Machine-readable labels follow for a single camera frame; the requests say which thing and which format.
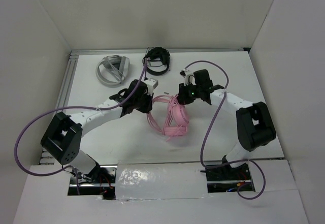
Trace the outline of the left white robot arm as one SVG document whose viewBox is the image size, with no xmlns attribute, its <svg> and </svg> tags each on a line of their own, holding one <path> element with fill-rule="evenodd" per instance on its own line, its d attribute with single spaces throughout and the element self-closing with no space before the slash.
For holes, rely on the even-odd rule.
<svg viewBox="0 0 325 224">
<path fill-rule="evenodd" d="M 57 113 L 46 129 L 41 145 L 61 165 L 71 165 L 87 182 L 96 182 L 104 171 L 96 160 L 80 150 L 82 137 L 91 130 L 120 119 L 134 110 L 149 113 L 152 110 L 153 91 L 157 86 L 158 81 L 153 78 L 145 81 L 135 79 L 129 88 L 110 96 L 94 110 L 72 115 Z"/>
</svg>

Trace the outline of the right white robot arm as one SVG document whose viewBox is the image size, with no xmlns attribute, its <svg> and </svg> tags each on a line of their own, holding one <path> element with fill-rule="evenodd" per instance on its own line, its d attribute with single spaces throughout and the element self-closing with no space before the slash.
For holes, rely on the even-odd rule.
<svg viewBox="0 0 325 224">
<path fill-rule="evenodd" d="M 183 69 L 180 75 L 184 82 L 179 84 L 178 102 L 181 105 L 200 99 L 217 110 L 210 122 L 200 151 L 200 162 L 206 169 L 221 168 L 226 179 L 234 179 L 239 174 L 239 167 L 249 161 L 250 153 L 261 146 L 266 146 L 277 137 L 276 130 L 264 102 L 246 101 L 227 91 L 226 86 L 214 85 L 206 69 L 191 72 Z M 203 154 L 206 141 L 218 113 L 224 110 L 236 119 L 237 141 L 232 150 L 222 158 L 221 165 L 207 165 Z"/>
</svg>

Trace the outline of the pink headphones with cable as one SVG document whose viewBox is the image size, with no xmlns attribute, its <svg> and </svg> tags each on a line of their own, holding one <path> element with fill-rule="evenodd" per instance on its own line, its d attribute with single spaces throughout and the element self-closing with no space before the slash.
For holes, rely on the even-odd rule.
<svg viewBox="0 0 325 224">
<path fill-rule="evenodd" d="M 151 128 L 161 135 L 166 136 L 166 141 L 169 141 L 173 137 L 186 135 L 189 125 L 189 116 L 185 106 L 178 102 L 178 94 L 158 95 L 153 98 L 152 105 L 157 102 L 167 104 L 167 113 L 163 126 L 159 126 L 151 112 L 149 112 L 146 118 Z"/>
</svg>

